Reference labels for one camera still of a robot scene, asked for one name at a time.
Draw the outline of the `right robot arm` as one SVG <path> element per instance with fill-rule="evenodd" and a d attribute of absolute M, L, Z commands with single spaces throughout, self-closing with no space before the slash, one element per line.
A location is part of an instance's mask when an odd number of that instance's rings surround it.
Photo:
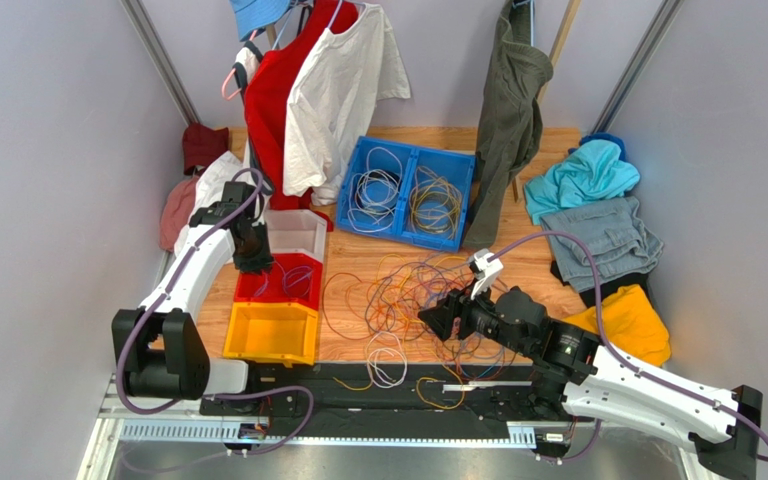
<path fill-rule="evenodd" d="M 537 373 L 528 405 L 540 419 L 608 421 L 696 455 L 727 479 L 757 476 L 762 394 L 700 384 L 606 345 L 551 318 L 519 288 L 491 299 L 452 290 L 419 319 L 440 339 L 478 333 L 530 359 Z"/>

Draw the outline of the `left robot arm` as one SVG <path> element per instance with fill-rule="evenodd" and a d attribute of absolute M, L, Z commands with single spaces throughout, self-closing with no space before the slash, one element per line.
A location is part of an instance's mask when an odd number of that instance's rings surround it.
<path fill-rule="evenodd" d="M 206 296 L 226 262 L 241 273 L 263 275 L 274 263 L 263 218 L 266 195 L 258 171 L 249 181 L 232 179 L 219 201 L 190 220 L 180 256 L 151 294 L 135 309 L 121 309 L 111 324 L 119 399 L 131 411 L 136 397 L 157 398 L 166 407 L 203 397 L 244 393 L 249 366 L 243 360 L 212 358 L 196 322 Z"/>

